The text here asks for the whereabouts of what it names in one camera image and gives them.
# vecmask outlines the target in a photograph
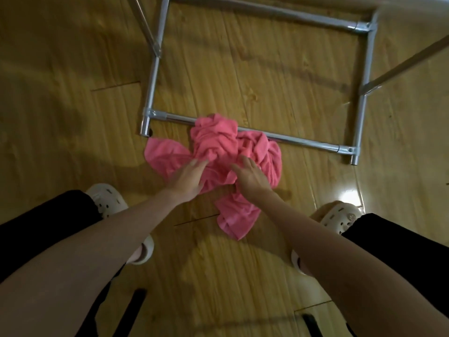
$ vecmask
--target pink towel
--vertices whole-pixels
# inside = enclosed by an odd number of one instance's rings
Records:
[[[150,166],[166,180],[170,175],[193,158],[208,159],[202,181],[201,193],[211,191],[217,186],[233,184],[237,180],[229,168],[238,163],[238,155],[252,158],[267,176],[272,187],[281,178],[281,150],[274,141],[269,141],[264,133],[258,131],[237,132],[237,122],[219,114],[198,118],[190,130],[193,141],[193,154],[182,144],[169,139],[149,138],[145,148],[145,159]],[[240,240],[254,225],[261,212],[237,191],[215,202],[220,215],[218,225],[230,237]]]

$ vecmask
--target person's right arm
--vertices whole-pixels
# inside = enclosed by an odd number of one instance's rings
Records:
[[[232,169],[243,196],[285,234],[358,337],[449,336],[449,319],[410,283],[364,249],[286,204],[253,160],[242,156],[242,162],[243,168]]]

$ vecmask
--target silver metal pipe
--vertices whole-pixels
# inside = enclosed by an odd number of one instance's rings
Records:
[[[160,47],[162,46],[162,39],[164,37],[165,22],[167,21],[169,4],[170,0],[162,0],[161,13],[159,16],[158,33],[156,35],[156,41]],[[145,106],[143,108],[142,124],[140,129],[140,135],[145,137],[150,137],[152,135],[150,127],[151,118],[149,116],[149,111],[151,111],[151,108],[153,107],[154,90],[156,89],[156,80],[158,77],[159,62],[160,57],[155,56],[153,59],[153,63],[151,65],[151,72],[149,73],[148,90],[146,93]]]
[[[147,40],[148,45],[153,50],[154,55],[160,58],[162,53],[161,46],[154,39],[153,33],[151,32],[151,29],[148,25],[148,21],[146,20],[145,17],[145,11],[143,9],[142,2],[140,0],[128,0],[128,3],[129,6],[131,7],[132,13],[139,22],[139,26],[142,30],[143,35],[145,36],[145,39]]]
[[[373,14],[371,20],[371,31],[368,33],[368,39],[366,44],[365,53],[365,66],[363,67],[363,77],[362,85],[369,82],[369,75],[371,73],[371,64],[373,62],[373,51],[374,51],[374,40],[377,33],[377,11]],[[363,122],[365,120],[365,109],[366,109],[366,95],[359,96],[357,103],[357,115],[356,115],[356,127],[354,130],[354,141],[353,146],[356,148],[355,154],[351,157],[351,165],[357,165],[359,163],[360,147],[362,145],[362,131]]]
[[[164,111],[151,110],[149,113],[151,119],[162,120],[166,122],[173,122],[179,124],[195,125],[196,118],[180,116],[178,114],[171,114]],[[324,143],[319,141],[312,141],[305,138],[292,137],[287,135],[280,135],[277,133],[254,130],[249,128],[238,128],[239,131],[260,131],[263,132],[269,139],[281,143],[295,144],[305,147],[312,147],[316,149],[326,150],[330,152],[335,152],[343,155],[353,155],[355,153],[354,147],[341,146],[338,144]]]
[[[356,33],[367,33],[370,31],[370,24],[367,22],[347,21],[336,19],[334,17],[310,14],[303,11],[295,11],[287,8],[280,8],[265,4],[257,4],[244,0],[192,0],[192,1],[215,1],[222,4],[227,4],[235,8],[251,9],[262,11],[268,14],[282,15],[286,18],[300,20],[304,22],[312,22],[315,24],[331,26],[336,28],[348,29]]]
[[[449,35],[446,35],[441,40],[438,40],[437,42],[433,43],[424,50],[416,53],[414,56],[410,57],[406,61],[401,62],[398,66],[392,68],[387,73],[381,75],[380,77],[374,79],[373,81],[367,84],[362,85],[362,87],[359,90],[359,94],[366,95],[370,93],[371,91],[381,86],[384,82],[399,76],[400,74],[406,72],[408,69],[414,66],[417,66],[418,64],[429,59],[431,56],[444,50],[447,46],[449,46]]]

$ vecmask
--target hand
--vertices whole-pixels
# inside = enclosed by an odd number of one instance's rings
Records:
[[[251,203],[256,204],[257,200],[265,194],[274,193],[271,189],[265,174],[255,164],[255,162],[246,156],[240,155],[243,168],[237,164],[232,164],[231,169],[236,173],[239,181],[240,192]]]
[[[192,159],[189,163],[176,170],[171,177],[166,190],[174,196],[177,204],[182,204],[194,199],[204,186],[200,182],[201,175],[204,168],[209,161],[198,162],[197,159]]]

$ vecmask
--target person's left arm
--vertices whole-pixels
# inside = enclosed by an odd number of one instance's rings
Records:
[[[74,336],[100,291],[147,235],[198,195],[206,165],[193,160],[149,200],[56,243],[9,276],[0,284],[2,335]]]

